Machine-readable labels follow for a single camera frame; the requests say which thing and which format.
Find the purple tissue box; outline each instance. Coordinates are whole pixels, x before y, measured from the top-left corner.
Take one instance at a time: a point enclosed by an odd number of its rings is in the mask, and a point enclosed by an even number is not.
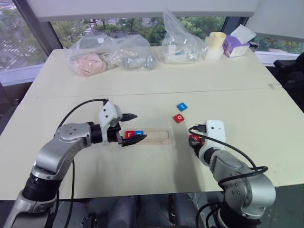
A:
[[[224,43],[224,53],[228,57],[243,56],[249,47],[249,43],[241,44],[238,38],[227,35]]]

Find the plastic bag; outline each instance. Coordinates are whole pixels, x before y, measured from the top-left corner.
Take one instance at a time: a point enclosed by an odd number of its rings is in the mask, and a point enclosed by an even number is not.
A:
[[[157,65],[150,43],[141,35],[108,38],[103,47],[110,50],[109,62],[124,69],[154,69]]]
[[[74,73],[90,76],[116,67],[107,59],[109,50],[102,43],[108,39],[105,35],[86,35],[65,49],[65,60]]]
[[[193,63],[202,56],[203,42],[186,31],[179,20],[168,10],[163,12],[167,31],[158,53],[158,59],[165,63]]]

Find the robotic arm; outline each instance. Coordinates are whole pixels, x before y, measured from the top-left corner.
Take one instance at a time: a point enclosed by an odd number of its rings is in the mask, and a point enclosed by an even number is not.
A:
[[[209,120],[206,125],[193,127],[208,137],[225,141],[222,121]],[[255,228],[266,207],[276,199],[275,188],[263,174],[265,167],[253,171],[238,158],[223,150],[223,145],[210,139],[199,140],[190,135],[190,145],[203,164],[209,166],[214,179],[224,190],[224,201],[217,212],[219,228]]]
[[[107,101],[99,114],[100,124],[69,123],[59,127],[54,138],[40,150],[4,228],[44,228],[57,190],[75,155],[93,143],[118,142],[128,146],[141,141],[147,135],[124,139],[119,134],[119,121],[136,117],[134,114],[122,114],[117,105]]]

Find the white tissue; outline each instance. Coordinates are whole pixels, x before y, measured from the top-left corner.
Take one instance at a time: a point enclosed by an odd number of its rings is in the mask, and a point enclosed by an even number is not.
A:
[[[239,25],[236,30],[231,33],[232,36],[238,38],[241,44],[247,43],[256,36],[256,33],[246,28],[244,25]]]

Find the blue block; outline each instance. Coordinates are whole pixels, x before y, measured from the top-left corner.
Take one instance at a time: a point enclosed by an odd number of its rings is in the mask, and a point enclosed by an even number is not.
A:
[[[135,135],[143,134],[143,131],[135,131]]]
[[[186,110],[188,107],[185,105],[185,103],[180,103],[177,108],[182,112]]]

